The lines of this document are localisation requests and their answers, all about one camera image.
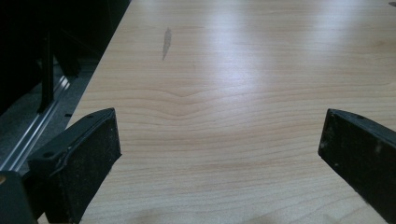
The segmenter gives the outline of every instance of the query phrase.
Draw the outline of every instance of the wooden tabletop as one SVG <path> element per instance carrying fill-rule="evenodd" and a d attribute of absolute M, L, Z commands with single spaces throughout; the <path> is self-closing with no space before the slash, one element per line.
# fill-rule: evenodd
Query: wooden tabletop
<path fill-rule="evenodd" d="M 319 156 L 328 108 L 396 130 L 384 0 L 134 0 L 72 122 L 122 157 L 83 223 L 384 223 Z"/>

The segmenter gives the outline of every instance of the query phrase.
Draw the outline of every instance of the light wood grain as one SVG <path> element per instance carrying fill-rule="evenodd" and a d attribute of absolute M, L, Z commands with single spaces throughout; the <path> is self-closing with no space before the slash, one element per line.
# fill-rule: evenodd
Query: light wood grain
<path fill-rule="evenodd" d="M 329 107 L 396 130 L 395 16 L 134 0 L 72 118 L 115 107 L 123 154 L 83 223 L 383 223 L 317 151 Z"/>

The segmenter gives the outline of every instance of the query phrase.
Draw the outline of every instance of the wooden table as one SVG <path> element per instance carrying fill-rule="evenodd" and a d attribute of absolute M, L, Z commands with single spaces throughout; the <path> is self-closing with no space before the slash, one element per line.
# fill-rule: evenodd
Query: wooden table
<path fill-rule="evenodd" d="M 329 107 L 396 130 L 395 16 L 134 0 L 71 122 L 115 107 L 123 154 L 83 223 L 384 223 L 317 151 Z"/>

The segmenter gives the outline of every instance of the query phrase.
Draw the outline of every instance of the table surface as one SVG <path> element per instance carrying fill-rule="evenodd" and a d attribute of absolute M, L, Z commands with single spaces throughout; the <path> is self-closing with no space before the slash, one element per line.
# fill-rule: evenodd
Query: table surface
<path fill-rule="evenodd" d="M 71 123 L 122 157 L 83 223 L 384 223 L 319 156 L 328 108 L 396 130 L 396 7 L 134 0 Z"/>

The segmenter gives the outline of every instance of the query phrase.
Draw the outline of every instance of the dark mark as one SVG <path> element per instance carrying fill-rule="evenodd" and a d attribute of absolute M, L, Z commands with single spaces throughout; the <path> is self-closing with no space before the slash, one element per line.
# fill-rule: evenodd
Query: dark mark
<path fill-rule="evenodd" d="M 172 32 L 171 29 L 166 29 L 165 32 L 165 38 L 163 41 L 163 60 L 166 57 L 166 54 L 168 53 L 169 47 L 171 47 L 171 40 L 172 40 Z"/>

